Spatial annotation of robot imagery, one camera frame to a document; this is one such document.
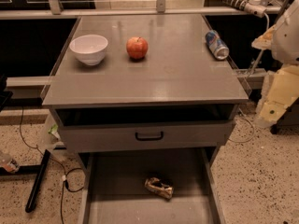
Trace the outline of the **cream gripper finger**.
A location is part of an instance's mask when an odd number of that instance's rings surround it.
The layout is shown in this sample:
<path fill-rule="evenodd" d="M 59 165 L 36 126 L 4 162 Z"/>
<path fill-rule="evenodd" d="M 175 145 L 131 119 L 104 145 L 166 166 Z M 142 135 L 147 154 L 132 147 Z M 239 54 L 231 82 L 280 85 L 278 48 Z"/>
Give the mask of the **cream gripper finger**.
<path fill-rule="evenodd" d="M 271 26 L 269 29 L 267 29 L 262 35 L 255 38 L 251 46 L 255 49 L 272 49 L 272 41 L 273 41 L 273 33 L 275 31 L 275 26 Z"/>
<path fill-rule="evenodd" d="M 256 109 L 255 124 L 268 128 L 278 123 L 299 98 L 299 66 L 283 64 L 274 74 L 269 74 L 268 84 L 263 84 L 262 99 Z"/>

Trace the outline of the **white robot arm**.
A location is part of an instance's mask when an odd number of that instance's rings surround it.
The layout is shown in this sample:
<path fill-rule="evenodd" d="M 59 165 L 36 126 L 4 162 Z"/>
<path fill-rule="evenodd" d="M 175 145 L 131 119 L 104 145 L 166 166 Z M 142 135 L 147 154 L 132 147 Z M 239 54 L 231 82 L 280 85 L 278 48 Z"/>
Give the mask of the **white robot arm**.
<path fill-rule="evenodd" d="M 282 63 L 257 108 L 255 122 L 267 128 L 276 124 L 299 98 L 299 0 L 294 0 L 278 21 L 251 45 L 269 49 L 272 57 Z"/>

